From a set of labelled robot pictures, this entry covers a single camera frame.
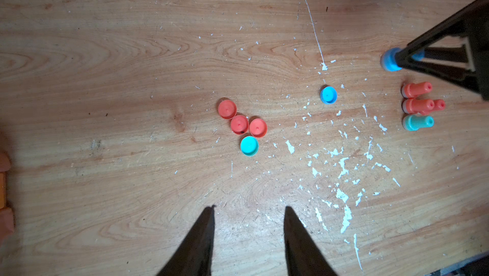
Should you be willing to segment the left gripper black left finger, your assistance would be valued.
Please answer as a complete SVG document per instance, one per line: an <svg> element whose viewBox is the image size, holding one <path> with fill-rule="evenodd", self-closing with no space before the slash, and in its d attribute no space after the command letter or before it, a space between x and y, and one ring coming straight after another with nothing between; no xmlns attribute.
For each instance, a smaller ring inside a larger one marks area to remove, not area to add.
<svg viewBox="0 0 489 276"><path fill-rule="evenodd" d="M215 209L206 207L157 275L211 275Z"/></svg>

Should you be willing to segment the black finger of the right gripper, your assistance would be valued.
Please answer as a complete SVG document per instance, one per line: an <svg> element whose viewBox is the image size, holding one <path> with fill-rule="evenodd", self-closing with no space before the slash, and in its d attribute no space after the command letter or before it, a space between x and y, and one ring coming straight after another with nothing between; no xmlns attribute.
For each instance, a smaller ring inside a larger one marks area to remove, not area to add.
<svg viewBox="0 0 489 276"><path fill-rule="evenodd" d="M460 11L414 39L397 53L399 62L425 50L447 36L458 36L469 41L470 58L488 61L488 0L475 0Z"/></svg>
<svg viewBox="0 0 489 276"><path fill-rule="evenodd" d="M481 96L488 96L488 63L475 62L475 71L413 60L401 61L397 65L401 68L439 78Z"/></svg>

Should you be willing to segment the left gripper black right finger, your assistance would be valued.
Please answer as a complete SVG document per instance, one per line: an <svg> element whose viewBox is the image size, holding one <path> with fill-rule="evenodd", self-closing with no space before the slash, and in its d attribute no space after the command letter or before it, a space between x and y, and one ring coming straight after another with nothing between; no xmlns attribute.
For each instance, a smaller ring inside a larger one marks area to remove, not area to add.
<svg viewBox="0 0 489 276"><path fill-rule="evenodd" d="M337 276L290 206L285 207L283 228L288 275Z"/></svg>

